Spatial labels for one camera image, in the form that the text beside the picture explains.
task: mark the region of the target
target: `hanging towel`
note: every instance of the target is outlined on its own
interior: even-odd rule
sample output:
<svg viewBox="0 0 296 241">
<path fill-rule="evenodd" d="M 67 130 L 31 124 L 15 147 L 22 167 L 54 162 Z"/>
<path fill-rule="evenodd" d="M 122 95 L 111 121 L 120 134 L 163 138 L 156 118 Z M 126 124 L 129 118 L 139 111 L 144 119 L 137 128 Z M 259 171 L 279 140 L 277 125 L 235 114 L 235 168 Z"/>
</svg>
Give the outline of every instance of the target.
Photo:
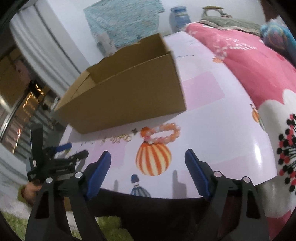
<svg viewBox="0 0 296 241">
<path fill-rule="evenodd" d="M 84 9 L 92 36 L 105 56 L 158 32 L 160 0 L 102 0 Z"/>
</svg>

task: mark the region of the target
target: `blue towel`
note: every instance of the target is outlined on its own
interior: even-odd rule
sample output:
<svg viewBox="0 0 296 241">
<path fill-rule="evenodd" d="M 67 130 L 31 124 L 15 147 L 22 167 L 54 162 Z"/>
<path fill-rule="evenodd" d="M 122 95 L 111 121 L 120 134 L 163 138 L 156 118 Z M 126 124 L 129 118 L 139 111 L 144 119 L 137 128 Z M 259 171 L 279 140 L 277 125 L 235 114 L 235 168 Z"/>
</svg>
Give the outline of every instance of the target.
<svg viewBox="0 0 296 241">
<path fill-rule="evenodd" d="M 280 17 L 262 25 L 260 31 L 267 46 L 286 56 L 296 66 L 296 41 Z"/>
<path fill-rule="evenodd" d="M 157 33 L 161 12 L 160 0 L 102 0 L 84 9 L 93 37 L 107 53 Z"/>
</svg>

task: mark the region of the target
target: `orange striped balloon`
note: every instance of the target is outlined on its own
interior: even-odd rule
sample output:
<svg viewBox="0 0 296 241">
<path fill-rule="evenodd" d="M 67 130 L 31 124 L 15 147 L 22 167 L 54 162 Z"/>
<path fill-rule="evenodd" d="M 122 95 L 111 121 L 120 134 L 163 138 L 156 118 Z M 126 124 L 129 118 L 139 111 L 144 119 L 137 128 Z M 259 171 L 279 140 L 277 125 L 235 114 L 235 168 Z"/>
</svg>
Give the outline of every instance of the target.
<svg viewBox="0 0 296 241">
<path fill-rule="evenodd" d="M 172 154 L 165 144 L 143 142 L 136 156 L 136 166 L 145 175 L 163 173 L 172 161 Z"/>
</svg>

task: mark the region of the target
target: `pink blanket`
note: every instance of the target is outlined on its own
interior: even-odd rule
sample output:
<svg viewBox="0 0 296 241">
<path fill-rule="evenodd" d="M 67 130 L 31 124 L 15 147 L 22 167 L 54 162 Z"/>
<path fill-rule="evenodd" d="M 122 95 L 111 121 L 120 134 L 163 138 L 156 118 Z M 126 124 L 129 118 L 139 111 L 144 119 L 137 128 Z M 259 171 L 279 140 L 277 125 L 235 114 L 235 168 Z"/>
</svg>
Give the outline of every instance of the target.
<svg viewBox="0 0 296 241">
<path fill-rule="evenodd" d="M 215 54 L 214 62 L 227 65 L 259 111 L 278 160 L 279 175 L 258 187 L 273 239 L 296 205 L 296 69 L 258 36 L 200 23 L 186 32 Z"/>
</svg>

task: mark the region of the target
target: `blue gripper pad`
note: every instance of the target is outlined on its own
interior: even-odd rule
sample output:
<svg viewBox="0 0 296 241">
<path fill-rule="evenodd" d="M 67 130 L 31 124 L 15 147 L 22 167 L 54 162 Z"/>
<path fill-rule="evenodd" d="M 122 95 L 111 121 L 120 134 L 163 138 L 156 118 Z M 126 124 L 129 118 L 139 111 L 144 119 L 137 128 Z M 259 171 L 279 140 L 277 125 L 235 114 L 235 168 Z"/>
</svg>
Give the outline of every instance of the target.
<svg viewBox="0 0 296 241">
<path fill-rule="evenodd" d="M 188 149 L 185 152 L 185 164 L 198 193 L 205 198 L 211 197 L 210 176 L 213 174 L 213 171 L 210 166 L 206 162 L 200 161 L 192 149 Z"/>
<path fill-rule="evenodd" d="M 87 178 L 88 188 L 86 197 L 88 200 L 98 194 L 110 166 L 111 154 L 108 151 L 104 151 L 99 160 L 96 163 L 89 164 L 83 172 Z"/>
<path fill-rule="evenodd" d="M 69 150 L 72 148 L 72 144 L 71 143 L 66 143 L 64 145 L 58 146 L 55 149 L 55 153 L 61 152 L 61 151 L 65 151 L 65 150 Z"/>
</svg>

